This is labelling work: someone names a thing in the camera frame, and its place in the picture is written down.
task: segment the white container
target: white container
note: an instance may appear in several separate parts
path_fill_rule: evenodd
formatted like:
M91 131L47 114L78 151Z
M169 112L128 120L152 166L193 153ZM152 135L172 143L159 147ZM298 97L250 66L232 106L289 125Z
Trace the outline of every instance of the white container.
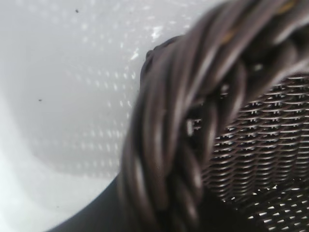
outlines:
M149 49L217 0L0 1L0 232L42 232L117 175Z

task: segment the woven wicker texture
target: woven wicker texture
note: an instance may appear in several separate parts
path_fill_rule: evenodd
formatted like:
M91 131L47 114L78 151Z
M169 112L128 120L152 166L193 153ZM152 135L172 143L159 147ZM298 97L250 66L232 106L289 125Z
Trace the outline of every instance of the woven wicker texture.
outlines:
M259 190L238 209L272 232L309 231L309 183L292 180Z
M308 15L307 0L232 1L147 54L118 178L134 231L195 231L203 184L241 209L308 178Z

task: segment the woven mesh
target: woven mesh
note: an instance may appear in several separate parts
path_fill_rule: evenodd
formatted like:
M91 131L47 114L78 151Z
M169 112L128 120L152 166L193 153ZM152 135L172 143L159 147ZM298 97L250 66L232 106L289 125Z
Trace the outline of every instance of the woven mesh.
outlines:
M223 200L309 176L309 79L286 78L245 106L216 139L204 183ZM199 129L200 120L194 121Z
M272 232L308 232L309 183L293 180L260 190L240 204L239 210Z

